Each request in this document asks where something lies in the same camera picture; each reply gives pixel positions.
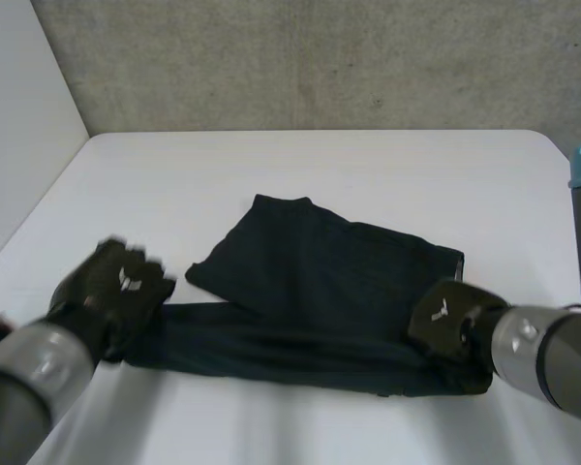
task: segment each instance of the robotic hand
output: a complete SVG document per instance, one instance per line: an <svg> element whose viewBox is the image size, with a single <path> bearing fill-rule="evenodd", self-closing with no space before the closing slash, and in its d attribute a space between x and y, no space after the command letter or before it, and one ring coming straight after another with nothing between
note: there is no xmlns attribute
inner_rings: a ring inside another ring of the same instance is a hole
<svg viewBox="0 0 581 465"><path fill-rule="evenodd" d="M45 317L0 342L0 465L28 461L99 361L120 361L174 284L143 251L109 239L60 283Z"/></svg>
<svg viewBox="0 0 581 465"><path fill-rule="evenodd" d="M510 305L442 281L414 308L408 334L435 357L476 364L581 419L581 305Z"/></svg>

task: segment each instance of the concrete wall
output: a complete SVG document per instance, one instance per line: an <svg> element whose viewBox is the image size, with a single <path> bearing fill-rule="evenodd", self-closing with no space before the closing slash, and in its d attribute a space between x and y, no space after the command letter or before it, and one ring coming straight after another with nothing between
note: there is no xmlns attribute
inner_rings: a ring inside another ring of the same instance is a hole
<svg viewBox="0 0 581 465"><path fill-rule="evenodd" d="M0 0L0 249L88 140L28 0Z"/></svg>
<svg viewBox="0 0 581 465"><path fill-rule="evenodd" d="M92 135L531 129L581 143L581 0L32 0Z"/></svg>

